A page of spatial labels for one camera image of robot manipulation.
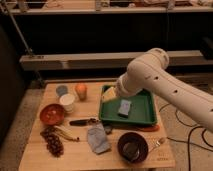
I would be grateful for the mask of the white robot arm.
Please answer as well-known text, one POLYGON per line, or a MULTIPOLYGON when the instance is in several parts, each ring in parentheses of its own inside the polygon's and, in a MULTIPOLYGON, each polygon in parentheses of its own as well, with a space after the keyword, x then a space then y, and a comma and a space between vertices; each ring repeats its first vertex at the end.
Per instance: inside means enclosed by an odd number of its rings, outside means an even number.
POLYGON ((104 102, 118 97, 131 97, 146 89, 165 99, 194 121, 213 133, 213 95, 194 88, 165 71, 169 55, 152 48, 133 59, 127 70, 102 95, 104 102))

